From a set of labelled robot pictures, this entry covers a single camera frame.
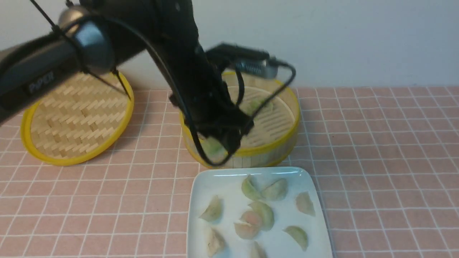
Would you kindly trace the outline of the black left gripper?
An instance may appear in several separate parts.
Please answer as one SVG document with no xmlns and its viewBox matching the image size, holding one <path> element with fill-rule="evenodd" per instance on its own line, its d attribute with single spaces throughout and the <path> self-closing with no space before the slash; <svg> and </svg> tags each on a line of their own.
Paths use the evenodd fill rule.
<svg viewBox="0 0 459 258">
<path fill-rule="evenodd" d="M 222 72 L 235 68 L 238 61 L 254 59 L 253 49 L 226 43 L 208 51 L 201 47 L 169 50 L 169 68 L 178 84 L 174 96 L 183 98 L 185 104 L 179 108 L 187 107 L 191 116 L 187 125 L 194 125 L 203 137 L 218 140 L 229 153 L 240 148 L 247 132 L 244 127 L 253 123 L 231 100 Z"/>
</svg>

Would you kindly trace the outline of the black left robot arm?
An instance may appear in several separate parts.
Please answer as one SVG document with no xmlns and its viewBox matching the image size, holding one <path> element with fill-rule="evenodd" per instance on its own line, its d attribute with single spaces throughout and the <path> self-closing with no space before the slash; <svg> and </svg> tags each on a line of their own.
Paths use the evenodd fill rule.
<svg viewBox="0 0 459 258">
<path fill-rule="evenodd" d="M 44 36 L 1 51 L 1 123 L 79 72 L 100 76 L 148 51 L 193 137 L 232 154 L 254 126 L 199 42 L 190 0 L 82 0 Z"/>
</svg>

